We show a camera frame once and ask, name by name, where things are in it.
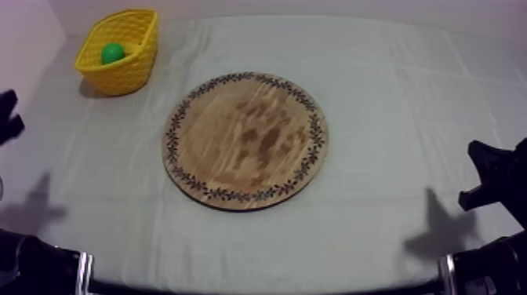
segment round wooden board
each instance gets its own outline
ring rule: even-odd
[[[313,98],[273,75],[243,72],[190,92],[165,126],[167,173],[194,200],[244,211],[291,198],[317,173],[328,127]]]

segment ball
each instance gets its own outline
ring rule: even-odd
[[[118,43],[108,43],[101,54],[101,63],[110,64],[125,58],[125,49]]]

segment white cloth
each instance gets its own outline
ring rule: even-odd
[[[25,134],[4,147],[0,227],[95,255],[98,279],[363,290],[430,278],[441,255],[520,229],[500,205],[463,213],[457,194],[478,184],[471,140],[513,148],[527,136],[523,48],[373,20],[187,20],[162,24],[144,88],[93,99],[73,68],[83,38],[58,52],[23,113]],[[234,71],[295,82],[329,125],[313,181],[254,213],[192,202],[161,159],[170,111],[196,85]]]

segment white wall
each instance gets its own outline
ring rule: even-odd
[[[108,13],[151,7],[163,19],[247,14],[322,14],[392,20],[527,44],[525,0],[48,0],[68,34]]]
[[[65,34],[51,5],[39,0],[0,2],[0,92],[15,89],[21,111]]]

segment woven basket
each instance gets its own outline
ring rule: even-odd
[[[126,57],[102,65],[106,44],[124,46]],[[77,55],[75,68],[96,89],[108,96],[138,90],[150,76],[158,51],[158,14],[153,10],[129,9],[97,22]]]

